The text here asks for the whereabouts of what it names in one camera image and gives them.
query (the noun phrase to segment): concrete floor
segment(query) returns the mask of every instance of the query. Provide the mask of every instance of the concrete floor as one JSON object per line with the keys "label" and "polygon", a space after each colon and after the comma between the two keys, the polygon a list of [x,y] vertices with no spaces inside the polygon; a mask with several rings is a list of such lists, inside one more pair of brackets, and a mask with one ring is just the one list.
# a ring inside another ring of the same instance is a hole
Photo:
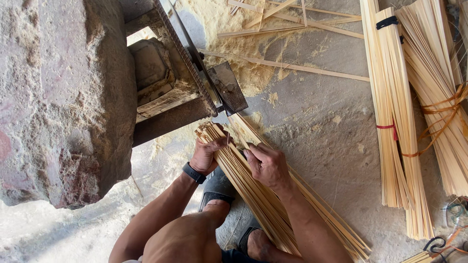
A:
{"label": "concrete floor", "polygon": [[[384,9],[411,2],[379,4]],[[360,13],[358,0],[317,1],[314,7]],[[189,30],[203,28],[196,25],[190,14],[183,19],[194,23]],[[359,22],[346,24],[344,28],[362,33]],[[201,32],[191,33],[204,36]],[[200,46],[204,45],[203,38],[194,38]],[[266,51],[260,47],[266,60],[276,59],[281,41],[276,40]],[[364,42],[360,39],[328,31],[305,33],[295,43],[289,43],[283,60],[296,60],[297,51],[302,56],[295,64],[312,63],[327,70],[368,76]],[[275,92],[278,100],[272,104],[268,98]],[[263,126],[268,127],[265,137],[285,152],[289,164],[370,245],[373,251],[369,262],[397,263],[421,251],[426,241],[406,236],[404,210],[381,205],[379,148],[369,83],[297,72],[282,80],[273,77],[263,93],[246,99],[249,108],[243,114],[261,113]],[[425,120],[417,100],[414,106],[420,133]],[[213,121],[227,122],[224,117]],[[129,178],[116,184],[103,200],[75,211],[56,210],[45,201],[14,207],[0,203],[0,261],[107,261],[115,240],[132,216],[164,191],[191,157],[196,127],[197,124],[191,124],[134,148],[132,174],[142,197]],[[419,147],[422,149],[427,143],[423,141]],[[421,166],[436,235],[446,237],[452,232],[453,223],[445,219],[441,208],[450,198],[444,194],[433,150],[421,156]],[[196,211],[202,190],[203,185],[197,189],[185,214]],[[217,230],[222,248],[234,246],[250,214],[238,197],[225,223]],[[457,243],[466,239],[463,233]]]}

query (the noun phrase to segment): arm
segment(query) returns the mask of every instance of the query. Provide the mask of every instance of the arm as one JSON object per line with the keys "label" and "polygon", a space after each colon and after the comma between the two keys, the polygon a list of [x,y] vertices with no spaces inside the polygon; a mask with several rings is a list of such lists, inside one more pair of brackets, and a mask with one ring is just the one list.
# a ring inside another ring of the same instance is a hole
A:
{"label": "arm", "polygon": [[[190,166],[208,175],[217,166],[213,153],[227,145],[227,138],[203,144],[197,139]],[[163,226],[182,216],[198,183],[182,172],[177,179],[155,200],[145,206],[130,221],[117,239],[109,256],[110,263],[122,263],[143,255],[146,242]]]}
{"label": "arm", "polygon": [[352,263],[344,246],[289,176],[284,153],[263,143],[249,146],[250,150],[244,150],[244,154],[252,176],[275,191],[285,206],[303,259],[306,262]]}

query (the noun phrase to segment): metal frame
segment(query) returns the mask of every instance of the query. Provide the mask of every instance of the metal frame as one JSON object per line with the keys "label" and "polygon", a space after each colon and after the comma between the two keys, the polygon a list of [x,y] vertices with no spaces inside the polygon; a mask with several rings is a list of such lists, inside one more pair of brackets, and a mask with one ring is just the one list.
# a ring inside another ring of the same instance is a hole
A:
{"label": "metal frame", "polygon": [[147,141],[150,141],[165,133],[176,130],[187,124],[193,123],[205,117],[216,117],[218,112],[210,95],[205,89],[202,80],[196,72],[187,52],[179,40],[174,28],[172,27],[166,12],[162,8],[158,0],[154,0],[155,9],[146,12],[142,16],[125,24],[127,36],[139,31],[140,29],[149,26],[160,28],[164,26],[171,36],[174,44],[184,60],[189,72],[197,84],[197,88],[201,94],[200,97],[173,107],[167,111],[157,114],[147,120],[144,120],[135,125],[133,133],[133,146],[136,147]]}

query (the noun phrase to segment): stone wall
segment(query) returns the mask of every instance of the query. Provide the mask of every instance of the stone wall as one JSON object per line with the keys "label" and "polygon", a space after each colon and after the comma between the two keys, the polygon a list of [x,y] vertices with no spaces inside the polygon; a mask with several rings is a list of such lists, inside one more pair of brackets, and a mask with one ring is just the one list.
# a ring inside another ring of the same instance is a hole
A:
{"label": "stone wall", "polygon": [[0,0],[0,198],[97,202],[131,173],[133,58],[117,0]]}

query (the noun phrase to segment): watch strap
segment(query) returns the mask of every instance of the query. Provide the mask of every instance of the watch strap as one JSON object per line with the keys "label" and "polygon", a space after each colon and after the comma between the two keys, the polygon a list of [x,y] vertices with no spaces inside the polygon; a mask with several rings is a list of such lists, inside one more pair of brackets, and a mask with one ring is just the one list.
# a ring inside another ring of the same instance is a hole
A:
{"label": "watch strap", "polygon": [[184,171],[188,176],[192,177],[192,179],[195,180],[198,184],[203,184],[203,182],[206,180],[206,176],[195,171],[192,167],[190,167],[189,163],[190,162],[187,162],[182,167],[182,171]]}

